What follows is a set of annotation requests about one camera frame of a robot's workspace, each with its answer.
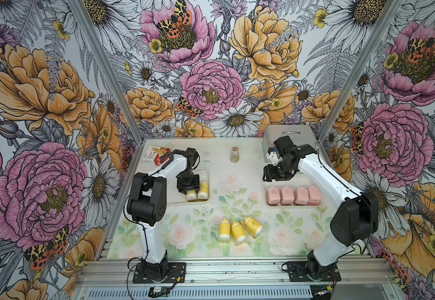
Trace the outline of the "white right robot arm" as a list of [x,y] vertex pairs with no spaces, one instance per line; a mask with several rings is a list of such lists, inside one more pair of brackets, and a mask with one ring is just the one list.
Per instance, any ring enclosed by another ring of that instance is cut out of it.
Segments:
[[275,140],[267,150],[267,157],[271,163],[263,168],[263,181],[289,181],[302,173],[336,209],[330,222],[331,234],[307,255],[303,268],[310,280],[324,280],[338,261],[351,253],[353,245],[377,231],[379,200],[373,192],[363,192],[344,181],[311,145],[296,145],[289,136]]

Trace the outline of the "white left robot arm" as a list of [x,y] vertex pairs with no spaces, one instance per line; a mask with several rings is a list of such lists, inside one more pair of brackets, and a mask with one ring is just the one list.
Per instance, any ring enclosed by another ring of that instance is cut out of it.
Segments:
[[126,203],[126,215],[140,227],[143,255],[135,273],[138,279],[162,282],[170,276],[167,250],[162,241],[161,220],[167,210],[169,183],[176,180],[177,192],[189,195],[199,191],[200,178],[194,173],[200,156],[196,149],[173,150],[164,155],[159,168],[137,172]]

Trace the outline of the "pink pencil sharpener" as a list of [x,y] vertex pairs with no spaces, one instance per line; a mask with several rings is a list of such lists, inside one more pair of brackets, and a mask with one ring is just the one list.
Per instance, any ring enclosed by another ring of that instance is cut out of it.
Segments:
[[321,190],[317,186],[309,186],[307,190],[309,194],[309,202],[307,204],[309,206],[320,206],[322,202]]
[[294,204],[297,206],[307,206],[309,203],[309,191],[305,187],[298,187],[294,197]]
[[281,194],[279,188],[274,186],[267,188],[266,203],[270,206],[277,206],[281,203]]
[[290,206],[294,204],[295,195],[294,190],[291,187],[282,187],[281,190],[281,205]]

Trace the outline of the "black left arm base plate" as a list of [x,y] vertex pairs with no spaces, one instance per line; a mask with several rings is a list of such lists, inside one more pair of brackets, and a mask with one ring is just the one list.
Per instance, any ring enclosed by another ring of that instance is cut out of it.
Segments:
[[186,277],[186,267],[185,262],[164,262],[162,264],[141,262],[134,271],[132,282],[134,284],[183,283]]

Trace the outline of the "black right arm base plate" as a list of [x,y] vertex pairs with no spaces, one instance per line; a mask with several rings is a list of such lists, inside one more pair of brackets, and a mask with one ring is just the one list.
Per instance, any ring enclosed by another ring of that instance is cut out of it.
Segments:
[[290,282],[339,282],[341,274],[336,264],[323,267],[313,261],[288,261],[281,265]]

